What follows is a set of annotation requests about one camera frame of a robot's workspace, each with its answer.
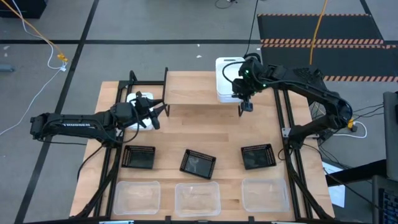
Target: paper sheet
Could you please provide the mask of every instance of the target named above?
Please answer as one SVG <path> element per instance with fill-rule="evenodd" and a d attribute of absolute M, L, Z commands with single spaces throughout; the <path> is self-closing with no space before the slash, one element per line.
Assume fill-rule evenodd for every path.
<path fill-rule="evenodd" d="M 326 162 L 322 162 L 322 166 L 329 174 L 342 170 L 338 167 L 327 164 Z M 346 187 L 344 185 L 329 187 L 329 194 L 333 205 L 337 205 L 344 208 L 344 202 L 346 196 Z"/>

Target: black mesh basket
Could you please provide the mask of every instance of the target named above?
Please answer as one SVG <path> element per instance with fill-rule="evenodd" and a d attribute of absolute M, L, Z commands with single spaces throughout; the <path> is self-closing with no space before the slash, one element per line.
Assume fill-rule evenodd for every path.
<path fill-rule="evenodd" d="M 155 147 L 125 146 L 122 167 L 151 169 L 154 166 Z"/>
<path fill-rule="evenodd" d="M 187 149 L 181 162 L 180 171 L 211 179 L 216 157 Z"/>
<path fill-rule="evenodd" d="M 241 152 L 244 168 L 247 170 L 276 166 L 271 144 L 242 147 Z"/>

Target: wooden tabletop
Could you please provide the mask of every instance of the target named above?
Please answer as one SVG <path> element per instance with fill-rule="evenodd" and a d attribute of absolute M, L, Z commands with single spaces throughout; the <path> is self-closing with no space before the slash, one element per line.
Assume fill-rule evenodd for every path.
<path fill-rule="evenodd" d="M 185 73 L 206 75 L 206 72 Z M 117 82 L 103 82 L 96 112 L 108 110 L 114 104 L 117 86 Z M 135 91 L 153 93 L 154 98 L 162 97 L 162 86 L 134 86 L 133 92 Z M 284 109 L 283 94 L 280 95 Z M 295 93 L 289 95 L 295 123 L 306 124 L 310 122 L 311 116 L 307 99 Z M 247 221 L 248 216 L 254 216 L 256 221 L 294 220 L 285 162 L 277 158 L 277 153 L 282 149 L 282 140 L 274 93 L 271 89 L 263 91 L 254 96 L 252 102 L 254 103 L 254 111 L 243 113 L 242 117 L 238 116 L 236 104 L 192 105 L 187 103 L 184 105 L 176 103 L 176 105 L 170 107 L 169 117 L 166 117 L 165 113 L 159 116 L 159 130 L 140 131 L 137 138 L 129 145 L 156 147 L 154 167 L 152 170 L 120 168 L 118 182 L 158 181 L 161 186 L 160 210 L 155 215 L 115 215 L 113 213 L 112 219 L 164 220 L 165 216 L 171 215 L 172 220 Z M 287 123 L 286 112 L 284 112 L 284 116 Z M 125 134 L 125 139 L 132 137 L 133 134 L 134 131 L 128 131 Z M 245 170 L 240 148 L 267 143 L 272 144 L 277 165 L 263 169 Z M 314 140 L 306 140 L 305 143 L 317 147 Z M 97 141 L 90 139 L 86 147 L 85 158 L 99 146 L 100 144 Z M 213 177 L 210 181 L 215 181 L 220 185 L 221 213 L 218 216 L 182 218 L 174 212 L 174 192 L 177 184 L 209 182 L 209 180 L 179 171 L 186 149 L 217 157 Z M 100 151 L 81 170 L 70 215 L 76 215 L 80 212 L 97 190 L 104 152 L 105 150 Z M 304 146 L 302 148 L 302 160 L 309 191 L 325 211 L 334 216 L 319 153 Z M 248 177 L 285 179 L 290 211 L 283 213 L 245 211 L 242 205 L 241 183 L 243 179 Z M 297 190 L 301 214 L 304 217 L 302 194 L 298 188 Z M 107 199 L 108 191 L 104 193 L 103 206 L 101 207 L 102 215 L 105 213 Z"/>
<path fill-rule="evenodd" d="M 168 72 L 164 101 L 169 105 L 220 105 L 215 72 Z"/>

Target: white plastic bin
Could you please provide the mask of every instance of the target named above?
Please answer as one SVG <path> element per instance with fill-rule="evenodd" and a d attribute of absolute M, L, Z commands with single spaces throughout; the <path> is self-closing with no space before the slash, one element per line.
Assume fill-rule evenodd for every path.
<path fill-rule="evenodd" d="M 248 212 L 288 212 L 289 198 L 284 179 L 242 181 L 243 207 Z"/>
<path fill-rule="evenodd" d="M 160 206 L 160 183 L 120 181 L 116 185 L 113 212 L 117 215 L 154 215 Z"/>
<path fill-rule="evenodd" d="M 216 182 L 175 186 L 175 213 L 179 217 L 215 216 L 220 212 L 220 188 Z"/>

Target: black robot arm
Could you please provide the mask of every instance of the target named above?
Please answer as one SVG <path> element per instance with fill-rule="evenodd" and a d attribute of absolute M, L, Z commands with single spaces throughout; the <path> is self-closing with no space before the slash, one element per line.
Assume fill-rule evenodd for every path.
<path fill-rule="evenodd" d="M 326 88 L 322 72 L 314 67 L 288 69 L 280 65 L 263 66 L 259 56 L 249 57 L 242 62 L 239 76 L 242 78 L 232 82 L 233 92 L 234 97 L 243 100 L 241 108 L 244 111 L 253 110 L 251 96 L 269 87 L 296 92 L 325 107 L 324 116 L 306 125 L 285 129 L 289 146 L 294 149 L 300 149 L 307 136 L 328 128 L 344 128 L 351 119 L 351 106 L 337 92 Z"/>
<path fill-rule="evenodd" d="M 33 135 L 33 139 L 38 140 L 60 134 L 96 139 L 106 146 L 113 146 L 117 143 L 116 129 L 123 130 L 136 123 L 146 128 L 142 122 L 143 119 L 150 118 L 155 129 L 159 129 L 157 117 L 166 105 L 151 111 L 150 108 L 158 105 L 162 100 L 147 99 L 142 97 L 140 92 L 136 95 L 134 106 L 131 102 L 116 103 L 111 109 L 93 115 L 41 114 L 30 119 L 32 123 L 30 134 Z"/>

